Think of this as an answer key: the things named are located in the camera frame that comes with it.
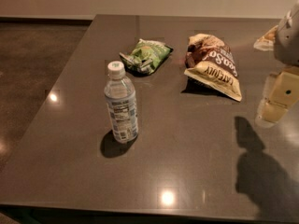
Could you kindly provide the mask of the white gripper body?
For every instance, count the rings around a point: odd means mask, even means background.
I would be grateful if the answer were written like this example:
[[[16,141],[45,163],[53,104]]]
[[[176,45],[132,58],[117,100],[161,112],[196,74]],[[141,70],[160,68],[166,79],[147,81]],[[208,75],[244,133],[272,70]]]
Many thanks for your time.
[[[278,24],[274,55],[282,63],[299,65],[299,0]]]

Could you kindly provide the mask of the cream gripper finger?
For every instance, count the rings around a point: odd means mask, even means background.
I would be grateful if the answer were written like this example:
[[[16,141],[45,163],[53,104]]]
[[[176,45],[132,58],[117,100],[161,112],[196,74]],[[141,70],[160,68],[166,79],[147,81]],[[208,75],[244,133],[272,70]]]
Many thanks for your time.
[[[269,31],[255,41],[253,47],[261,51],[273,51],[277,29],[277,25],[272,27]]]
[[[263,87],[263,98],[255,122],[263,128],[276,125],[299,101],[299,67],[287,66],[271,73]]]

